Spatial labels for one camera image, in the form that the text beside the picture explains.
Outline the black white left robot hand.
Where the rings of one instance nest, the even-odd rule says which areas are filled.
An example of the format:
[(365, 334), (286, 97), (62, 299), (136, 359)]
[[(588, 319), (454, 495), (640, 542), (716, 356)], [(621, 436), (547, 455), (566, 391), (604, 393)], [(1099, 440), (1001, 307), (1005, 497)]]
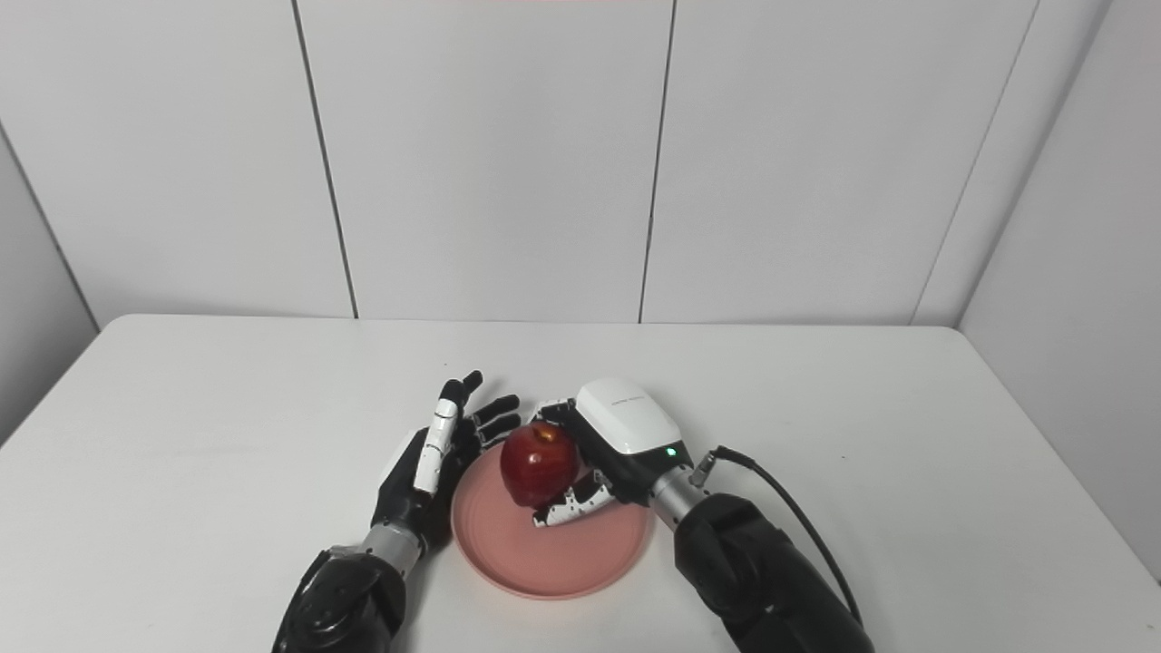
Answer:
[(520, 397), (493, 399), (467, 412), (473, 392), (483, 383), (479, 371), (444, 383), (428, 425), (410, 435), (406, 446), (380, 486), (372, 524), (406, 529), (434, 551), (450, 541), (450, 508), (460, 481), (473, 462), (502, 445), (522, 424)]

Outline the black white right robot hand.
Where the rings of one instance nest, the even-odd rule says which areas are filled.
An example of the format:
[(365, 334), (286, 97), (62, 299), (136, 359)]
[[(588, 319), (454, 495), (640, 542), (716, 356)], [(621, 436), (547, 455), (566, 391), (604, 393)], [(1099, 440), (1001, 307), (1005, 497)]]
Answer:
[(580, 521), (619, 502), (650, 508), (675, 530), (705, 498), (691, 483), (694, 464), (679, 426), (630, 380), (603, 376), (572, 399), (538, 404), (533, 418), (560, 426), (586, 468), (564, 491), (534, 509), (536, 528)]

